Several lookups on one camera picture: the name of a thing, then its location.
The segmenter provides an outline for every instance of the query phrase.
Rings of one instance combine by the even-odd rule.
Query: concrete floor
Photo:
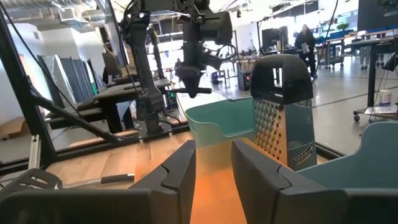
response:
[[[390,88],[393,92],[393,102],[397,101],[398,78],[395,72],[390,72],[388,79],[383,77],[384,71],[378,68],[376,89],[381,83],[381,89]],[[209,77],[203,77],[201,86],[211,86]],[[249,95],[249,92],[238,90],[237,81],[232,78],[225,88],[224,83],[213,87],[228,98]],[[361,121],[353,121],[353,111],[366,107],[368,92],[368,71],[359,69],[359,59],[347,57],[344,68],[318,71],[318,80],[314,83],[313,117],[316,140],[326,146],[345,154],[354,153],[360,144],[360,134],[369,124],[369,116],[362,115]],[[220,101],[226,97],[219,93],[200,95],[190,99],[179,94],[182,108],[187,110],[204,103]],[[107,130],[107,124],[95,122],[95,126]],[[59,129],[51,131],[57,150],[68,147],[76,141],[94,138],[95,136],[81,128]],[[7,162],[29,156],[30,136],[0,141],[0,161]]]

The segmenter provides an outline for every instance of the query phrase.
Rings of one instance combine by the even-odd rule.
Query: wooden table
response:
[[[127,173],[135,173],[139,180],[189,139],[192,139],[191,133],[181,133],[143,146],[135,144],[59,162],[51,165],[47,171],[61,178],[65,185]],[[131,185],[132,182],[125,182],[94,188],[126,189]],[[231,167],[230,142],[197,149],[197,179],[191,223],[246,223]]]

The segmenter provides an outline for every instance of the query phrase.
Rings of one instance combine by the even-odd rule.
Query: black clothing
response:
[[[308,58],[308,64],[310,65],[311,68],[311,76],[313,77],[315,74],[316,70],[316,65],[315,65],[315,54],[314,54],[314,48],[315,48],[315,43],[317,40],[315,40],[312,32],[310,30],[307,31],[306,34],[303,34],[300,32],[296,38],[296,41],[294,43],[295,47],[298,49],[303,49],[302,44],[307,44],[308,48],[310,49],[309,52],[303,53],[302,51],[299,53],[299,56],[301,60],[307,64],[307,58]]]

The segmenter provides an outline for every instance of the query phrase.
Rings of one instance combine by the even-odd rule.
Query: white container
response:
[[[391,90],[380,90],[380,106],[391,106]]]

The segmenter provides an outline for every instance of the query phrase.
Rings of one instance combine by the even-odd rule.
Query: teal plastic bin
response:
[[[254,138],[253,98],[224,100],[190,108],[188,123],[197,147]]]

